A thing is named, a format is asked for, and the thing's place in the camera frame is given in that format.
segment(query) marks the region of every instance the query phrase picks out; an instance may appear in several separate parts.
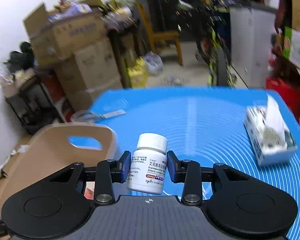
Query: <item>metal screw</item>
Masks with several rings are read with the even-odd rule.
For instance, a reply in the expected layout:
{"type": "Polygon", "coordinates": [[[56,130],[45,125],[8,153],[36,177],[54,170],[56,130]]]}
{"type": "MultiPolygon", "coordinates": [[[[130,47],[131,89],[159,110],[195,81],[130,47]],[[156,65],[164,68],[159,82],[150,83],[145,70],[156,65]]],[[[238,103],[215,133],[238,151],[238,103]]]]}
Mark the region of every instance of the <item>metal screw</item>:
{"type": "Polygon", "coordinates": [[[96,197],[96,200],[102,203],[106,203],[112,200],[112,197],[109,194],[100,194],[96,197]]]}
{"type": "Polygon", "coordinates": [[[189,194],[185,196],[185,201],[189,203],[198,202],[200,200],[200,197],[196,194],[189,194]]]}

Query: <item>tissue pack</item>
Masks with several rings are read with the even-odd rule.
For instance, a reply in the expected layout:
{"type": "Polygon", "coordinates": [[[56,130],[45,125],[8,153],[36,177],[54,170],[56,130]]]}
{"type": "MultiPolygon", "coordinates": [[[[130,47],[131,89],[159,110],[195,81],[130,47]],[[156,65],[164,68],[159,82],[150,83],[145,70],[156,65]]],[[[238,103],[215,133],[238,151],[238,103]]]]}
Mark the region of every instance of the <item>tissue pack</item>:
{"type": "Polygon", "coordinates": [[[284,123],[284,141],[265,125],[266,106],[247,108],[244,126],[250,138],[254,154],[259,166],[286,163],[294,155],[297,145],[284,123]]]}

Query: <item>gray gripper base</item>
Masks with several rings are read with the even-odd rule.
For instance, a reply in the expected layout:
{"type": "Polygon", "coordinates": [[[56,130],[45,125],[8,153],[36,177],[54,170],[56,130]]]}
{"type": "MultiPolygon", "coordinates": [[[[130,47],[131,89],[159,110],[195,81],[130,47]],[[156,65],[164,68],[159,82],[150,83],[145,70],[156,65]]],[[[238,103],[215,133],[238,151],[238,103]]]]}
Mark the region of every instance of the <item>gray gripper base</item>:
{"type": "MultiPolygon", "coordinates": [[[[215,229],[201,209],[175,196],[121,196],[99,206],[78,230],[60,240],[233,240],[215,229]]],[[[11,240],[20,240],[13,236],[11,240]]],[[[280,237],[272,240],[284,240],[280,237]]]]}

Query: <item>bottle label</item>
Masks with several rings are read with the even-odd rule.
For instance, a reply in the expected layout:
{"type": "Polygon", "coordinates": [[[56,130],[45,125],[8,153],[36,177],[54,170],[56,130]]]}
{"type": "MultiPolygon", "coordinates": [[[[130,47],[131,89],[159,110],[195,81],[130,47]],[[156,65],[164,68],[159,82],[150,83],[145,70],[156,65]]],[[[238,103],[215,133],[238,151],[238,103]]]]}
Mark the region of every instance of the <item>bottle label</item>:
{"type": "Polygon", "coordinates": [[[165,155],[133,156],[128,174],[128,183],[139,184],[148,187],[162,188],[167,168],[165,155]]]}

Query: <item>concentric circle pattern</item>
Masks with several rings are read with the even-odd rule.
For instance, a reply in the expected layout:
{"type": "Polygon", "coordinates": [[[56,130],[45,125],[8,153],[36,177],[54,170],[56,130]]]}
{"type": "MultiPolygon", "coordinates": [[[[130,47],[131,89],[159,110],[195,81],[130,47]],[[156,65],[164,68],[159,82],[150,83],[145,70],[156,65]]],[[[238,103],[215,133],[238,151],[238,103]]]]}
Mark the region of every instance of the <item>concentric circle pattern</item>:
{"type": "MultiPolygon", "coordinates": [[[[211,97],[182,96],[143,103],[126,112],[102,121],[117,133],[121,152],[133,153],[141,133],[158,133],[168,139],[168,150],[180,160],[191,159],[206,167],[225,163],[276,186],[298,203],[298,216],[287,237],[300,239],[300,160],[294,155],[288,165],[259,168],[243,125],[245,106],[211,97]]],[[[167,172],[164,194],[180,197],[182,188],[182,183],[171,182],[167,172]]],[[[202,192],[204,199],[211,197],[210,183],[202,183],[202,192]]]]}

